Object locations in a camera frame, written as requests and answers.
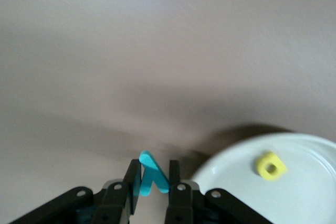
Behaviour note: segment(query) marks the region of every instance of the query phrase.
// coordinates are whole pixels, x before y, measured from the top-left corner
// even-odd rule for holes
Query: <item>yellow object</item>
[[[268,152],[259,158],[256,162],[256,168],[259,175],[265,180],[276,180],[287,171],[285,164],[273,152]]]

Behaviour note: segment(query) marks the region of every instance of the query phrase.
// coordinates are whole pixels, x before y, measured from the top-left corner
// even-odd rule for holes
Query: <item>gray surface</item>
[[[166,169],[240,125],[336,140],[336,0],[0,0],[0,25],[1,223],[146,148]]]

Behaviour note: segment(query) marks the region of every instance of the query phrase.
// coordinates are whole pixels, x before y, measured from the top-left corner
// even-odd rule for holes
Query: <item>blue plastic piece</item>
[[[143,151],[140,154],[139,161],[144,167],[140,186],[140,195],[148,196],[151,192],[153,182],[156,183],[160,192],[164,194],[168,193],[169,181],[152,154],[149,151]]]

